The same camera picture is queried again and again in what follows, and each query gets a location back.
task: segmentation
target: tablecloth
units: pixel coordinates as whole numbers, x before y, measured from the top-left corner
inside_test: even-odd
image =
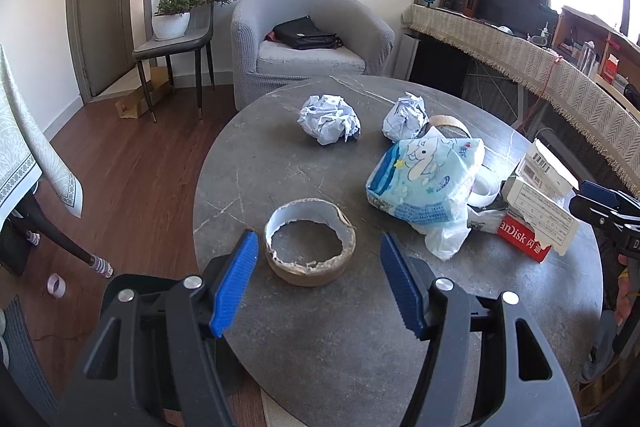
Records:
[[[33,120],[1,44],[0,84],[0,218],[6,219],[43,174],[66,209],[80,217],[82,186]]]
[[[548,101],[640,198],[640,124],[566,60],[492,26],[444,10],[413,4],[402,14],[402,25],[452,45]]]

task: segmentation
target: tape roll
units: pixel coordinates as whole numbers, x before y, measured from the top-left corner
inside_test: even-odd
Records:
[[[66,291],[65,280],[57,273],[52,273],[47,280],[47,291],[56,299],[60,299]]]
[[[6,347],[6,342],[2,337],[0,337],[0,351],[2,351],[2,363],[4,363],[4,367],[9,369],[9,349]]]
[[[322,263],[285,263],[271,246],[273,235],[287,223],[313,221],[334,230],[342,244],[342,251]],[[338,279],[351,260],[356,248],[356,232],[340,208],[329,201],[308,198],[291,201],[278,208],[264,227],[267,243],[267,261],[281,279],[296,286],[323,286]]]
[[[494,173],[484,165],[480,166],[476,182],[471,189],[468,204],[477,208],[488,206],[495,201],[500,191],[500,182]]]
[[[464,132],[467,138],[471,138],[471,133],[469,133],[469,130],[466,128],[466,125],[463,124],[460,120],[458,120],[458,118],[455,118],[454,116],[449,116],[448,114],[437,114],[436,116],[430,117],[429,126],[437,127],[440,131],[442,131],[441,129],[442,127],[454,127]]]

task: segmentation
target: potted plant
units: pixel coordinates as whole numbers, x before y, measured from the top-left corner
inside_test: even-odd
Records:
[[[151,19],[156,39],[162,41],[183,36],[189,25],[192,8],[215,2],[227,4],[231,1],[235,0],[160,0],[158,11]]]

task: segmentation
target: barcode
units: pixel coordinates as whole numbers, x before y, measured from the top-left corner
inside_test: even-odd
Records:
[[[542,169],[542,171],[546,174],[547,172],[549,172],[549,169],[551,168],[550,165],[546,162],[546,160],[539,154],[539,153],[535,153],[533,155],[533,161],[535,163],[538,164],[538,166],[540,166],[540,168]]]
[[[542,180],[536,176],[535,172],[533,172],[531,167],[529,167],[528,165],[525,165],[522,167],[522,172],[524,172],[526,177],[529,178],[529,180],[531,182],[534,182],[536,185],[539,186],[542,183]]]

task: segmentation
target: crumpled paper ball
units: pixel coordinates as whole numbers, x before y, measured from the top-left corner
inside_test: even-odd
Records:
[[[360,120],[341,96],[310,96],[300,109],[298,123],[320,145],[336,143],[343,135],[344,141],[350,136],[360,137]]]
[[[405,94],[398,98],[382,123],[382,133],[393,143],[417,138],[429,121],[422,97]]]

